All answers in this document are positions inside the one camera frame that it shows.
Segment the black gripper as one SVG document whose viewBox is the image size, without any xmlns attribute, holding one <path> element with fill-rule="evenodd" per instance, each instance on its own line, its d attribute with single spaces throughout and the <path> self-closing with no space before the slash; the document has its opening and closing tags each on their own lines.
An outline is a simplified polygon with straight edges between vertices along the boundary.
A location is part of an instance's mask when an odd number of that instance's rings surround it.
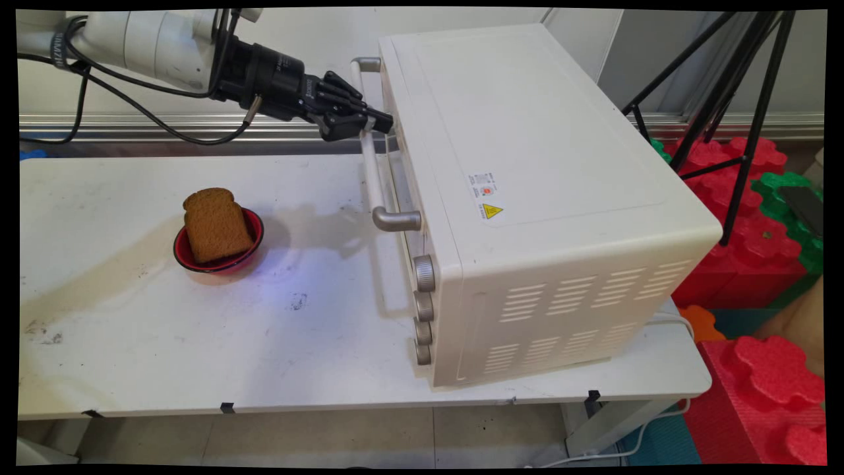
<svg viewBox="0 0 844 475">
<path fill-rule="evenodd" d="M 309 123 L 319 117 L 320 137 L 329 143 L 392 129 L 394 117 L 368 108 L 362 93 L 334 71 L 322 78 L 322 99 L 315 90 L 319 82 L 305 73 L 301 60 L 235 38 L 221 59 L 213 100 L 234 102 L 249 117 Z"/>
</svg>

